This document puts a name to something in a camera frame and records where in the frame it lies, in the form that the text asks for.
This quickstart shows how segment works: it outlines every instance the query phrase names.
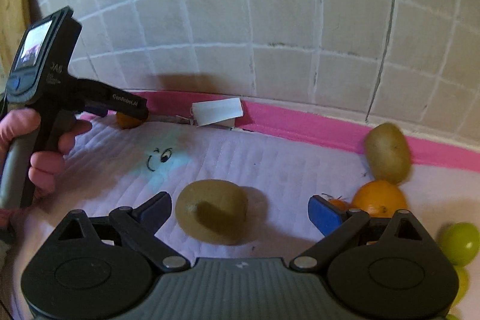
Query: pink fabric edge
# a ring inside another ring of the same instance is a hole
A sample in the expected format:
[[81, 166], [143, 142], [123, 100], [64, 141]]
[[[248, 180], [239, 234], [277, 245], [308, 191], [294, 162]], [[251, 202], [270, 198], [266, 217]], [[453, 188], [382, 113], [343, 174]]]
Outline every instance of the pink fabric edge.
[[[153, 115], [180, 115], [189, 118], [191, 104], [225, 98], [196, 92], [139, 92], [147, 98]], [[323, 117], [277, 106], [242, 101], [244, 116], [235, 126], [244, 130], [302, 141], [322, 147], [363, 154], [363, 139], [370, 131], [366, 125]], [[83, 116], [88, 119], [94, 116]], [[407, 137], [415, 164], [480, 172], [480, 154], [465, 148]]]

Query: tiled wall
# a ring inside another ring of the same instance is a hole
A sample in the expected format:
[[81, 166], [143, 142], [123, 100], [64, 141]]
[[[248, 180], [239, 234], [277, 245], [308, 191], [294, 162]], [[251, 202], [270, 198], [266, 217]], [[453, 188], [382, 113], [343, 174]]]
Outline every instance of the tiled wall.
[[480, 142], [480, 0], [38, 3], [44, 15], [69, 4], [82, 22], [77, 76], [332, 107]]

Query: hand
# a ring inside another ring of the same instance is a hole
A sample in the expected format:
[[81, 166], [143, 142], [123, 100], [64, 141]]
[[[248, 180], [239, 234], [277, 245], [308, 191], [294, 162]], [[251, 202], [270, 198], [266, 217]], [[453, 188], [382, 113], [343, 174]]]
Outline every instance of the hand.
[[[40, 125], [40, 115], [33, 109], [12, 110], [0, 122], [0, 166], [3, 167], [11, 141], [22, 135], [33, 132]], [[67, 155], [75, 146], [75, 136], [88, 132], [92, 124], [78, 120], [70, 132], [64, 133], [58, 141], [58, 152], [35, 152], [28, 177], [37, 186], [37, 198], [50, 194], [55, 190], [55, 175], [65, 168], [63, 155]]]

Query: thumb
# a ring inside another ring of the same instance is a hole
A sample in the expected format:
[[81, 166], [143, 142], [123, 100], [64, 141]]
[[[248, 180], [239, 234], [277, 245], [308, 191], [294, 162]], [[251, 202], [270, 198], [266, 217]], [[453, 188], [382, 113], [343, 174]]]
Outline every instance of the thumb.
[[18, 136], [33, 132], [40, 125], [40, 114], [33, 109], [9, 112], [0, 122], [0, 164], [3, 165], [10, 143]]

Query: wooden cutting board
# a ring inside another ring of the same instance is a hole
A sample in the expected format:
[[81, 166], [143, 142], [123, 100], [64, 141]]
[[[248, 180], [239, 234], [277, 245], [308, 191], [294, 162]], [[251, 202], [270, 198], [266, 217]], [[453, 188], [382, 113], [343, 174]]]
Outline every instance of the wooden cutting board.
[[30, 25], [28, 0], [0, 0], [0, 58], [3, 80], [8, 77], [18, 46]]

